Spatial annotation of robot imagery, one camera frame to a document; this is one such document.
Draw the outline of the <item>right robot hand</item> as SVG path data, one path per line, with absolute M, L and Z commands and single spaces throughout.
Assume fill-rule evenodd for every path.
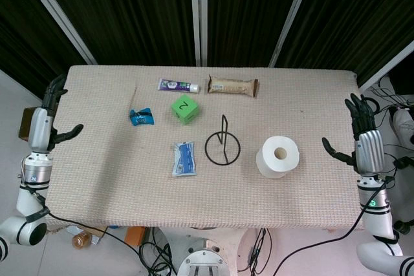
M 345 100 L 352 119 L 354 151 L 344 154 L 336 151 L 328 139 L 321 139 L 325 151 L 333 158 L 350 165 L 361 176 L 375 176 L 384 168 L 385 152 L 380 131 L 375 125 L 375 112 L 368 104 L 369 99 L 351 94 Z

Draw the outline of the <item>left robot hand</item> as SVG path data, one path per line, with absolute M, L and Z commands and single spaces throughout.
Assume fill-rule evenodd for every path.
M 62 74 L 50 82 L 41 106 L 32 115 L 28 144 L 34 153 L 49 153 L 56 144 L 77 137 L 83 130 L 83 124 L 78 124 L 71 131 L 58 134 L 53 126 L 59 100 L 68 92 L 64 89 L 66 79 L 66 75 Z

